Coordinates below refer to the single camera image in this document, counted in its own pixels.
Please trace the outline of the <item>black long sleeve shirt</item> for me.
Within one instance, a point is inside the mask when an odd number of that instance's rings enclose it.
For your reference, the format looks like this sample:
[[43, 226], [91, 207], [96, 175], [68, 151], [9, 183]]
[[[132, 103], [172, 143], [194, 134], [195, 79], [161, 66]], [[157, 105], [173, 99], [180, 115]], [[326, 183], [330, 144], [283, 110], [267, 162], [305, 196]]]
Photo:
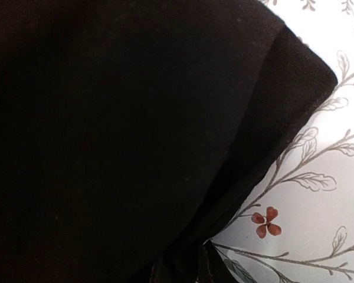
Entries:
[[0, 1], [0, 282], [199, 282], [336, 83], [258, 1]]

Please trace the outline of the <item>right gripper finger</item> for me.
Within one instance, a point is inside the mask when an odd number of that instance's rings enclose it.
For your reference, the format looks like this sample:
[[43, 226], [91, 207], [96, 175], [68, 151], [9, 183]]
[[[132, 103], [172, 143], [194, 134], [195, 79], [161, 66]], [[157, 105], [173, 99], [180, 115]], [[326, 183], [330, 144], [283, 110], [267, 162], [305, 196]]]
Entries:
[[199, 282], [237, 283], [211, 242], [199, 250]]

